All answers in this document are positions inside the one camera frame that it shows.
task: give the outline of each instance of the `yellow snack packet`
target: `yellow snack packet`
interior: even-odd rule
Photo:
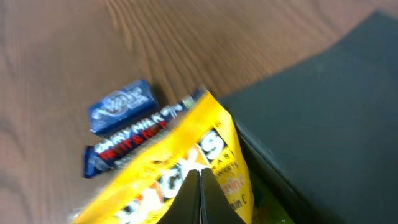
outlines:
[[[170,134],[142,151],[72,223],[157,223],[192,169],[212,169],[251,224],[254,198],[231,115],[206,91]]]

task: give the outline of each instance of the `table surface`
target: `table surface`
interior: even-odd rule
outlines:
[[[86,109],[113,90],[224,96],[376,9],[398,17],[395,0],[0,0],[0,223],[67,223],[109,181],[82,178],[81,158],[100,140]]]

